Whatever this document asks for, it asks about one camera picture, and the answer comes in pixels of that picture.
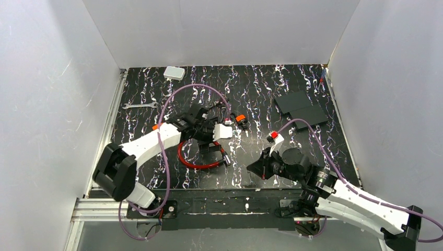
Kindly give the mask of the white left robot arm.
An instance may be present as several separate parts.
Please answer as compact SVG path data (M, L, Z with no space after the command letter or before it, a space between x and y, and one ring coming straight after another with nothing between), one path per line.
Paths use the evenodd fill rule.
M180 115L170 117L159 124L152 132L121 145L107 144L92 175L111 198L121 202L126 200L137 205L143 213L159 211L151 205L156 195L136 181L138 169L151 158L180 143L195 139L202 143L213 143L232 137L232 127L224 125L217 118L207 117L209 110L198 104Z

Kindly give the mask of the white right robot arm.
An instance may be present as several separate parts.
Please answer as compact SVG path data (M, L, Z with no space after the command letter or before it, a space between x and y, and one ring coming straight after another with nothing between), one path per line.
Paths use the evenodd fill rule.
M247 170L263 180L276 175L301 185L299 199L286 202L275 211L280 218L332 217L373 234L392 250L417 248L421 230L417 214L423 212L421 208L392 208L389 203L342 182L334 171L312 164L299 149L279 153L268 147Z

